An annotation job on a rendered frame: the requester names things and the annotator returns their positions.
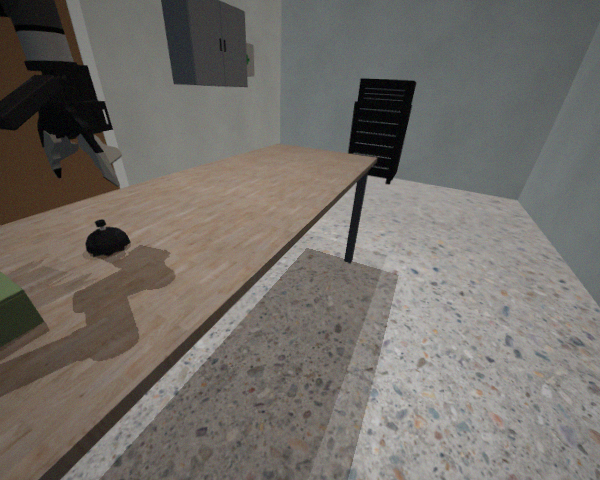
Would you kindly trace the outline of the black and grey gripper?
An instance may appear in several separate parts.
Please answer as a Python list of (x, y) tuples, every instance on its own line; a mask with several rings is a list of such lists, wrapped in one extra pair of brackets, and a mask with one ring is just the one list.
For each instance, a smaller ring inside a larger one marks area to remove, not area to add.
[[(97, 99), (88, 66), (66, 61), (25, 61), (25, 65), (29, 71), (41, 69), (42, 75), (53, 75), (64, 87), (38, 111), (38, 133), (56, 177), (61, 178), (60, 161), (80, 147), (91, 157), (103, 177), (119, 186), (111, 164), (122, 156), (121, 151), (105, 145), (94, 135), (113, 128), (105, 101)], [(69, 140), (76, 138), (78, 144)]]

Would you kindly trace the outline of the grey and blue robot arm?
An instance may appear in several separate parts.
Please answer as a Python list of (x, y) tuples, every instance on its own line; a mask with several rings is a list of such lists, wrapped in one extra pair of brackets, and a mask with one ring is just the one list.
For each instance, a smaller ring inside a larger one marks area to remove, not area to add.
[[(54, 0), (0, 0), (0, 17), (11, 18), (27, 61), (74, 62)], [(53, 75), (32, 76), (0, 101), (0, 129), (17, 130), (62, 90)]]

